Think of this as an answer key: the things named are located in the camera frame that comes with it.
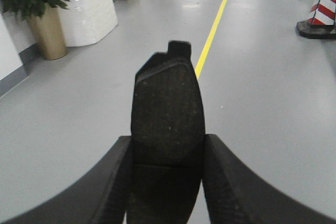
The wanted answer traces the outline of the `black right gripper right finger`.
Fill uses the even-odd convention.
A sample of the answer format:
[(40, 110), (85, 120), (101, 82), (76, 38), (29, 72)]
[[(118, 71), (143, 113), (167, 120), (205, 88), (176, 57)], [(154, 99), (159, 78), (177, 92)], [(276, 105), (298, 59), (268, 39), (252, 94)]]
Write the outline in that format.
[(211, 223), (335, 223), (267, 183), (215, 134), (205, 136), (203, 188)]

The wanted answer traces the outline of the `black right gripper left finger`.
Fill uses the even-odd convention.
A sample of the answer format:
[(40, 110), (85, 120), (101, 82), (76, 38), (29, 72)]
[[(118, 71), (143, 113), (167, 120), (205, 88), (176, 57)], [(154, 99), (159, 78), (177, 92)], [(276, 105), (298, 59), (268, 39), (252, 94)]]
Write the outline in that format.
[(131, 138), (121, 136), (78, 181), (7, 223), (123, 223), (131, 175)]

